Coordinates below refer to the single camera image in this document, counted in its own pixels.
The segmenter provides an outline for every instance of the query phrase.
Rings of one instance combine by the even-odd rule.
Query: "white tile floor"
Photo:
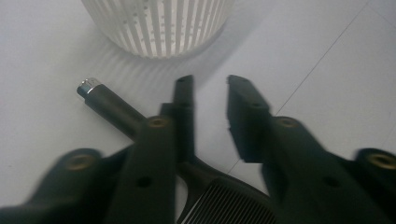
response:
[[[168,61],[119,49],[78,0],[6,1],[0,46],[0,206],[23,202],[70,149],[108,155],[130,144],[78,99],[85,77],[149,116],[175,78],[195,74],[197,155],[262,190],[259,166],[238,161],[227,132],[230,74],[250,78],[273,113],[299,119],[332,153],[396,153],[394,0],[237,0],[208,49]]]

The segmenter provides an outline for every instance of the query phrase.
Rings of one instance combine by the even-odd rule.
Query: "white plastic cup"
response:
[[[132,54],[169,58],[196,49],[230,15],[234,0],[82,0],[103,33]]]

